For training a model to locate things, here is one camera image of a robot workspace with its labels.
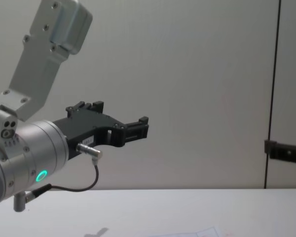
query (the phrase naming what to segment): white tabletop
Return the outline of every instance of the white tabletop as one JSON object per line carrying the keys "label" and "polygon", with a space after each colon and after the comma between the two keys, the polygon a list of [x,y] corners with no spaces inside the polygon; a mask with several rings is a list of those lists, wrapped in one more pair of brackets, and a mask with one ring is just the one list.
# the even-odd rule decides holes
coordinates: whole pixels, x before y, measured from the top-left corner
{"label": "white tabletop", "polygon": [[22,213],[11,198],[0,203],[0,237],[148,237],[213,226],[222,237],[296,237],[296,190],[48,192]]}

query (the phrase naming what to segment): black mount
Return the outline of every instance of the black mount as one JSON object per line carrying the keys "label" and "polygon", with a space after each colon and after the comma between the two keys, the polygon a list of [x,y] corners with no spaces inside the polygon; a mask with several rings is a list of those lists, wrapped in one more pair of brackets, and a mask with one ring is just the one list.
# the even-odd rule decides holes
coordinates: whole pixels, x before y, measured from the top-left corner
{"label": "black mount", "polygon": [[93,104],[81,101],[66,108],[67,118],[54,122],[67,137],[69,159],[80,155],[80,152],[76,151],[78,143],[85,143],[90,147],[122,147],[126,142],[147,138],[148,117],[125,124],[104,115],[103,107],[102,101]]}
{"label": "black mount", "polygon": [[268,154],[271,159],[296,163],[296,146],[266,140],[264,142],[264,152]]}

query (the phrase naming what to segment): paper sheet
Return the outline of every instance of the paper sheet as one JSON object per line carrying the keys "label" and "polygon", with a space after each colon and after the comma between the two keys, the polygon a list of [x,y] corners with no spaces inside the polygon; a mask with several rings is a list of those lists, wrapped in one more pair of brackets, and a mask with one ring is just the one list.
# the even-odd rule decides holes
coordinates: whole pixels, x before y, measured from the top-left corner
{"label": "paper sheet", "polygon": [[153,236],[153,237],[221,237],[217,228],[211,227],[209,229],[189,234],[173,234],[173,235],[163,235],[163,236]]}

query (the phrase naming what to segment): green led light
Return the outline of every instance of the green led light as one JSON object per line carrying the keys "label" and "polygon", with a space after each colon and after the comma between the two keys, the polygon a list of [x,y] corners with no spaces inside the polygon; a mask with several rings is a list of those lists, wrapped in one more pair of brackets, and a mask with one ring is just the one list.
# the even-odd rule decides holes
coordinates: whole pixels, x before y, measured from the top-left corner
{"label": "green led light", "polygon": [[42,181],[47,176],[47,170],[43,170],[41,173],[38,174],[36,177],[36,182]]}

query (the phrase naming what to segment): gray wall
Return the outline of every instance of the gray wall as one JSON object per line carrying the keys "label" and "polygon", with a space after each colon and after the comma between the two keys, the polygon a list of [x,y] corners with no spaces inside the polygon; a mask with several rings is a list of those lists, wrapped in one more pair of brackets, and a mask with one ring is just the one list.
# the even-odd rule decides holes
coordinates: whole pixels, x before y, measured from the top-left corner
{"label": "gray wall", "polygon": [[[278,0],[83,0],[94,20],[58,73],[45,107],[56,120],[80,100],[132,122],[148,139],[99,147],[99,189],[261,188]],[[14,72],[38,0],[0,0],[0,92]],[[84,187],[88,157],[46,180]]]}
{"label": "gray wall", "polygon": [[[282,2],[271,139],[296,145],[296,0]],[[295,188],[296,164],[269,161],[269,188]]]}

